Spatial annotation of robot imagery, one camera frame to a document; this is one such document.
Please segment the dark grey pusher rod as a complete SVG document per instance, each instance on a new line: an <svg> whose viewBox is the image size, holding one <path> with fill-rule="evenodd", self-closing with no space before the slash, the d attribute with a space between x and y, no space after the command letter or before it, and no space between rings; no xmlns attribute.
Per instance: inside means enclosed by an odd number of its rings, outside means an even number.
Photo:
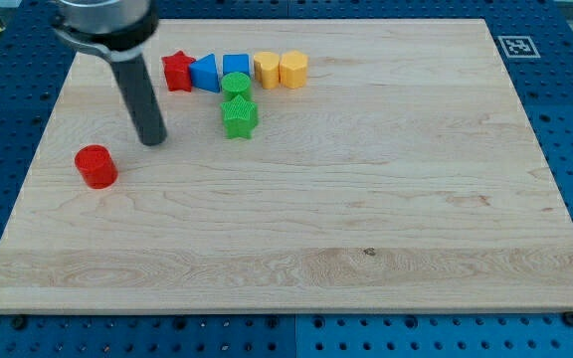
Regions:
<svg viewBox="0 0 573 358"><path fill-rule="evenodd" d="M163 143L167 130L143 57L113 62L110 67L140 143Z"/></svg>

